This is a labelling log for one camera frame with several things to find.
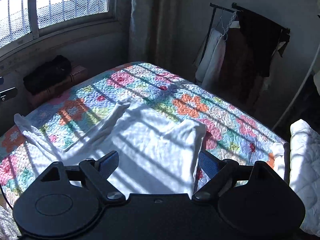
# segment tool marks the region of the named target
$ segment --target white pillow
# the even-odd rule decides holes
[[[301,229],[320,236],[320,135],[301,119],[290,131],[290,187],[306,208]]]

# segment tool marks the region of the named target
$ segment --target hanging clothes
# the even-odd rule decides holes
[[[197,68],[196,84],[205,90],[212,91],[212,88],[218,83],[220,69],[226,51],[226,42],[220,32],[212,29],[204,57],[202,61],[200,61],[204,43],[194,62]]]
[[[252,49],[254,65],[261,77],[268,77],[272,55],[279,43],[282,27],[252,11],[237,13],[240,32]]]
[[[257,76],[253,52],[234,22],[228,30],[226,52],[220,70],[219,88],[244,102]]]

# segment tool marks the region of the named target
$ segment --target screw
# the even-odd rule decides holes
[[[208,201],[210,199],[210,193],[206,191],[200,191],[195,194],[196,199],[200,201]]]
[[[123,196],[122,193],[118,192],[118,191],[113,191],[113,192],[110,192],[110,193],[107,194],[107,198],[108,199],[112,199],[112,200],[119,199],[122,196]]]

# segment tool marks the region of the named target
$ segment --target bed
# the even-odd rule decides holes
[[[275,165],[273,145],[285,143],[246,113],[195,84],[149,63],[105,71],[41,105],[27,119],[56,147],[68,148],[129,95],[173,122],[193,118],[207,126],[203,148],[241,165]],[[35,180],[28,142],[15,125],[0,138],[0,184],[11,204]],[[195,190],[209,180],[198,168]]]

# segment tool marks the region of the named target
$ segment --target window bars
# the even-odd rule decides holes
[[[34,30],[108,8],[109,0],[0,0],[0,48],[31,30],[38,33]]]

